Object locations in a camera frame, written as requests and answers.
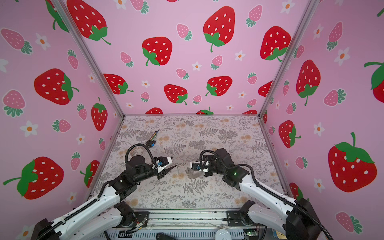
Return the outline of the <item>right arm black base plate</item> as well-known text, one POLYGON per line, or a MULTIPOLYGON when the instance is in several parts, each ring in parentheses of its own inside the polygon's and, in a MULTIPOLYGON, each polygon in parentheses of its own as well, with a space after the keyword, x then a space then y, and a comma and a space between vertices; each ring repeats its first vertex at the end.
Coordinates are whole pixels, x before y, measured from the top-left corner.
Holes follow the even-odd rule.
POLYGON ((240 211, 227 211, 226 217, 223 219, 230 227, 252 227, 255 223, 248 217, 247 214, 240 211))

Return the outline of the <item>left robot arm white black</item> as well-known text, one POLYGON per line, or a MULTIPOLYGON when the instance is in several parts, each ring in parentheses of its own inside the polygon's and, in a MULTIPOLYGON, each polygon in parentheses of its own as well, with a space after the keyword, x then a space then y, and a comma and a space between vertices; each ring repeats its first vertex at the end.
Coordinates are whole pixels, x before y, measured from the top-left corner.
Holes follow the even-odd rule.
POLYGON ((34 227, 33 240, 89 240, 120 224, 134 222, 134 212, 123 201, 139 183, 152 177, 163 178, 174 166, 171 157, 155 157, 147 164, 143 156, 126 162, 126 169, 115 179, 103 184, 100 192, 71 212, 34 227))

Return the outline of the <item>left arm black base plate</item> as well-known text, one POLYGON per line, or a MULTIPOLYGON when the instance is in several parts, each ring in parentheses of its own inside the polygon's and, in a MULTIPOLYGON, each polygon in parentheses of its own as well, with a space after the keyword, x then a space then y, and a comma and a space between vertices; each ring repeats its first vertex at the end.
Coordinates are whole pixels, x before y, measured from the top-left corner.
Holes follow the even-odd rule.
POLYGON ((133 212, 123 216, 122 221, 117 225, 117 228, 145 228, 148 224, 150 212, 133 212))

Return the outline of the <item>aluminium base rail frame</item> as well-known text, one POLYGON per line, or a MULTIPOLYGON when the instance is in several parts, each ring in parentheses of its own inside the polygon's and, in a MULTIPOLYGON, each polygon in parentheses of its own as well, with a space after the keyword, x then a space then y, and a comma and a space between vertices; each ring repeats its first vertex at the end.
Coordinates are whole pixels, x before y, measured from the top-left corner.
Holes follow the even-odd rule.
POLYGON ((259 240, 275 240, 274 231, 262 224, 252 227, 230 227, 223 219, 227 211, 238 209, 135 209, 150 212, 148 224, 133 232, 131 228, 107 230, 98 240, 155 240, 157 233, 164 233, 177 240, 213 240, 220 229, 228 230, 233 240, 243 240, 244 230, 259 232, 259 240))

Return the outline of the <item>white round puck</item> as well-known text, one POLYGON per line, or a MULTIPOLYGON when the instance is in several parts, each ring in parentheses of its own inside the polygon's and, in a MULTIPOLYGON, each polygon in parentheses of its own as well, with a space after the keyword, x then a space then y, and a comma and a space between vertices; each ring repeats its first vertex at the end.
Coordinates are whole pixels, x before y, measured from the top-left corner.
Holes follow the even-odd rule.
POLYGON ((214 240, 232 240, 232 236, 228 230, 220 229, 215 233, 214 240))

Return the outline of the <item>black device at front edge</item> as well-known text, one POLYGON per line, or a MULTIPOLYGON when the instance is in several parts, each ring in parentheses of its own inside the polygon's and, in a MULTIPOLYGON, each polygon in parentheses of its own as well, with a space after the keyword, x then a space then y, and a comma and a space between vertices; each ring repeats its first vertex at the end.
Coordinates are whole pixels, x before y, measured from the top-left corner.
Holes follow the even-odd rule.
POLYGON ((157 233, 156 240, 177 240, 171 236, 168 236, 164 233, 157 233))

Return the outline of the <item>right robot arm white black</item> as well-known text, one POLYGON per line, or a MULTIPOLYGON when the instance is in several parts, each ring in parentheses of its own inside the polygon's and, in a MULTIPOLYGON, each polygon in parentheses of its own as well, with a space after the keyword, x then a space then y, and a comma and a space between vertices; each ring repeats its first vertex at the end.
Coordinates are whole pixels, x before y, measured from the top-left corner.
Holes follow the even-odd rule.
POLYGON ((253 223, 272 228, 289 240, 316 240, 326 231, 307 199, 291 198, 261 183, 250 165, 234 164, 225 149, 203 150, 198 163, 206 177, 222 175, 227 185, 265 205, 259 209, 249 207, 246 214, 253 223))

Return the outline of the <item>green circuit board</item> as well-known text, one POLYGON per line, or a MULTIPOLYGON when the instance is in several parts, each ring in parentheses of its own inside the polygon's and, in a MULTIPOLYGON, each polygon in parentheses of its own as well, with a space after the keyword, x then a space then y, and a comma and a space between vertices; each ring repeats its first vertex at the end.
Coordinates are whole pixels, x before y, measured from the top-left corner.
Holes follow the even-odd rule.
POLYGON ((244 240, 258 240, 259 232, 256 230, 244 230, 244 240))

